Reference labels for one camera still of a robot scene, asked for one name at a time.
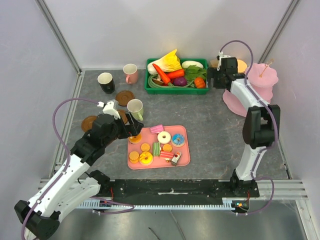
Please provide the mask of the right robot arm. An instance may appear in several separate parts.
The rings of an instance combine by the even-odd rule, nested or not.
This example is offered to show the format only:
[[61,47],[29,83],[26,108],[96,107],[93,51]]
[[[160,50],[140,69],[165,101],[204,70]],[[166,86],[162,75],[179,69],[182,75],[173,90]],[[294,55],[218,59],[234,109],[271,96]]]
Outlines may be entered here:
[[228,182],[217,187],[231,197],[259,196],[256,172],[265,152],[279,139],[280,107],[270,105],[254,90],[248,78],[238,72],[235,57],[220,55],[216,67],[207,69],[207,81],[216,89],[235,95],[246,109],[242,129],[245,142],[239,165]]

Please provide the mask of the green plastic vegetable crate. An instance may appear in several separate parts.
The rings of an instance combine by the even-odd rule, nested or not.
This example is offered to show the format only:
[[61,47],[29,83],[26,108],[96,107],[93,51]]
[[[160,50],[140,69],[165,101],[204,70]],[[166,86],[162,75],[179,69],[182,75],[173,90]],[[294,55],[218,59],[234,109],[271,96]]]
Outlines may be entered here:
[[[146,60],[146,65],[157,58],[149,58]],[[184,61],[197,61],[203,64],[205,69],[208,68],[208,62],[204,58],[180,58],[180,63]],[[206,88],[151,88],[148,84],[148,77],[151,76],[148,71],[145,74],[144,89],[148,94],[151,95],[205,95],[210,89],[208,82],[206,82]]]

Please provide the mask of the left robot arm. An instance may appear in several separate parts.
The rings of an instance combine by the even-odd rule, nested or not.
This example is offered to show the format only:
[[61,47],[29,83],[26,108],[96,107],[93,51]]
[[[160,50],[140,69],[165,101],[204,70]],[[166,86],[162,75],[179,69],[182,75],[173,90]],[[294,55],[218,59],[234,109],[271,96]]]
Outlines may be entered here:
[[72,184],[84,174],[117,139],[137,136],[144,124],[131,113],[128,123],[121,117],[99,114],[82,138],[76,141],[66,161],[47,184],[28,201],[19,200],[14,210],[22,223],[21,238],[29,230],[36,239],[47,240],[58,229],[63,217],[86,199],[106,196],[110,191],[110,178],[99,170],[89,176],[72,192]]

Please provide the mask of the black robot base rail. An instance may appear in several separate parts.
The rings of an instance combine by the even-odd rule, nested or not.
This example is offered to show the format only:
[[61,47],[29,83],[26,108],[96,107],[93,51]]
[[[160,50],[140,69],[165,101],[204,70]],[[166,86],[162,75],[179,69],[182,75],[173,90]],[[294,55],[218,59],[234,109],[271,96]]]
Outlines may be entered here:
[[255,180],[218,179],[110,179],[99,170],[87,174],[98,181],[99,197],[132,205],[191,205],[221,202],[222,198],[260,196]]

